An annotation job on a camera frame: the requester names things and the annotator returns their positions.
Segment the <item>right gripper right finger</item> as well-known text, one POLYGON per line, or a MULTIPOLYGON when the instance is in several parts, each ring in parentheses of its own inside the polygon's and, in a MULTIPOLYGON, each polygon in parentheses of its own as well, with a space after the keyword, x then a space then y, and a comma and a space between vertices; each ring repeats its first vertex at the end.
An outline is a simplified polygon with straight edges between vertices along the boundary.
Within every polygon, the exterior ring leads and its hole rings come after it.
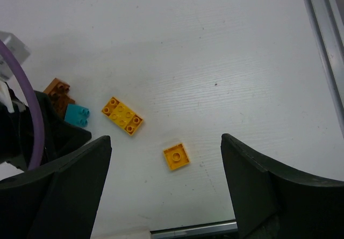
POLYGON ((343 182, 297 170, 229 134, 221 155, 240 238, 343 238, 343 182))

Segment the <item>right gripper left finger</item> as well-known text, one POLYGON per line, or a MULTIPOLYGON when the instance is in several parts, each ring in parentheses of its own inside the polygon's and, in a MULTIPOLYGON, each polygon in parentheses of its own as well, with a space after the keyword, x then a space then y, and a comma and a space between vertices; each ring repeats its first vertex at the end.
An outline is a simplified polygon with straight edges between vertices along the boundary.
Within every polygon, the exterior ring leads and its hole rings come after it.
POLYGON ((1 180, 1 238, 90 238, 111 152, 102 136, 1 180))

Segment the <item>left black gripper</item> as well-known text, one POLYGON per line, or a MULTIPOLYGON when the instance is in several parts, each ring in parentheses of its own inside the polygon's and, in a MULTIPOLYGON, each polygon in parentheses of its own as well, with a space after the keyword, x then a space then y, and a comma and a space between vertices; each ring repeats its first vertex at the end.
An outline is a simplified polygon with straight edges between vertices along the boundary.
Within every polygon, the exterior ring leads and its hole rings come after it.
MULTIPOLYGON (((60 158, 91 140, 91 133, 65 122, 55 111, 48 95, 36 91, 45 131, 43 158, 60 158)), ((33 125, 29 108, 13 100, 14 112, 1 104, 1 163, 27 171, 33 150, 33 125)))

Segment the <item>cyan small lego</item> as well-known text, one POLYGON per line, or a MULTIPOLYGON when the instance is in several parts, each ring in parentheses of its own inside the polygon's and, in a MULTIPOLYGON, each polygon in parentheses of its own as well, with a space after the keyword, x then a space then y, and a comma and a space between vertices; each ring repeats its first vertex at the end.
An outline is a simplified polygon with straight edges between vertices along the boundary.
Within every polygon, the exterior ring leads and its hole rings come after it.
POLYGON ((68 104, 64 120, 76 127, 85 128, 88 125, 89 116, 90 111, 88 108, 75 104, 68 104))

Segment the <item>brown long lego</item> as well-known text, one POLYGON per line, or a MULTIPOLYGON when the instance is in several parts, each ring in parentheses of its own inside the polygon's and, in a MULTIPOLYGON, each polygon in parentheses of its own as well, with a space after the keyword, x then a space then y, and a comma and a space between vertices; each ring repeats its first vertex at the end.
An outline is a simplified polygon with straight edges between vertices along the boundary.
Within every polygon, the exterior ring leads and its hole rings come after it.
POLYGON ((66 82, 54 78, 44 93, 48 95, 57 114, 64 119, 69 104, 75 104, 75 101, 69 96, 70 85, 66 82))

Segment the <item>yellow long lego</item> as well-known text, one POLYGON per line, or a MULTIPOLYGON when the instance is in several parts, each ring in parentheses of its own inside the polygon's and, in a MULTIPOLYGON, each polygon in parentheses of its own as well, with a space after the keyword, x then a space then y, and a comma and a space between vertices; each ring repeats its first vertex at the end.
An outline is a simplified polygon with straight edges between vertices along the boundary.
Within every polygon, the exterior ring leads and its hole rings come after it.
POLYGON ((102 108, 102 113, 130 136, 136 133, 144 121, 141 116, 115 97, 111 97, 102 108))

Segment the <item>yellow small lego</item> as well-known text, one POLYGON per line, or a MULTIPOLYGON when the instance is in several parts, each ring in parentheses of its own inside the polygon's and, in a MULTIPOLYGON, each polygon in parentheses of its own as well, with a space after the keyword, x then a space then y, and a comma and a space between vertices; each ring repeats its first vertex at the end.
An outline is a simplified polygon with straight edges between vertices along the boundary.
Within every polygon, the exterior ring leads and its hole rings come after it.
POLYGON ((163 155, 170 171, 174 171, 190 163, 189 156, 182 143, 163 150, 163 155))

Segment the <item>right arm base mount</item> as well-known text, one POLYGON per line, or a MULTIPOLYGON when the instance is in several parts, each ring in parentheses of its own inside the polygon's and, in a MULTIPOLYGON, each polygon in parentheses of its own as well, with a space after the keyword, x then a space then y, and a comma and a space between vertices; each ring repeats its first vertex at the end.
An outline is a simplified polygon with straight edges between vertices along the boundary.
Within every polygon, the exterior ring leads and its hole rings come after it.
POLYGON ((235 220, 151 231, 152 238, 182 238, 222 235, 238 231, 235 220))

